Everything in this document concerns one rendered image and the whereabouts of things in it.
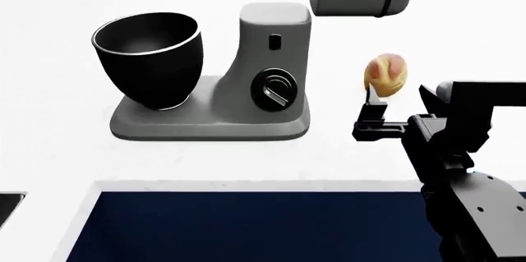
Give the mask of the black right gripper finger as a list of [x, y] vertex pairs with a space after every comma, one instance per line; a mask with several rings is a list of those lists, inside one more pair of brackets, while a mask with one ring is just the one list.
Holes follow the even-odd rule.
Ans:
[[419, 94], [427, 113], [437, 117], [443, 116], [443, 101], [435, 94], [434, 91], [425, 85], [419, 86]]
[[366, 101], [362, 105], [357, 122], [383, 123], [388, 103], [381, 101], [376, 89], [368, 85]]

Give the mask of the round golden bread roll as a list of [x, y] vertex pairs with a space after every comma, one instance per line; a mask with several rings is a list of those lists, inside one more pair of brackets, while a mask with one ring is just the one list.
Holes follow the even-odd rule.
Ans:
[[400, 55], [381, 54], [367, 64], [364, 88], [372, 86], [380, 98], [393, 96], [405, 85], [407, 77], [407, 63]]

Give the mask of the black mixer speed dial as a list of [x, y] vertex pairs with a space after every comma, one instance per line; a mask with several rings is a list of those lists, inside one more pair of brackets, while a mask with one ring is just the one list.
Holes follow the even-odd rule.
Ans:
[[298, 96], [298, 84], [293, 75], [280, 68], [260, 71], [251, 82], [254, 104], [267, 112], [279, 112], [292, 106]]

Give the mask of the grey stand mixer base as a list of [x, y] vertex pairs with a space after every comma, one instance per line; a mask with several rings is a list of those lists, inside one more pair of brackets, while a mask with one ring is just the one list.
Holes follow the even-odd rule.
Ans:
[[[310, 123], [305, 94], [311, 13], [296, 2], [254, 2], [239, 15], [239, 45], [224, 76], [201, 76], [189, 98], [171, 110], [154, 111], [123, 98], [110, 131], [124, 140], [291, 140]], [[268, 68], [293, 75], [298, 96], [279, 112], [258, 108], [251, 82]]]

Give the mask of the black mixer bowl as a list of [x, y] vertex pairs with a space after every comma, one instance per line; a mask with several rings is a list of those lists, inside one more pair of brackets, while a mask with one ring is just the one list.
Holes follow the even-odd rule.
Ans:
[[99, 27], [91, 43], [114, 85], [146, 108], [180, 106], [201, 77], [201, 30], [188, 15], [150, 12], [121, 17]]

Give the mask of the black sink basin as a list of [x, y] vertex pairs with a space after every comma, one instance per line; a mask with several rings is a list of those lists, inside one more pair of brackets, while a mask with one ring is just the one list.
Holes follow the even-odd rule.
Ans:
[[0, 229], [24, 198], [21, 193], [0, 192]]

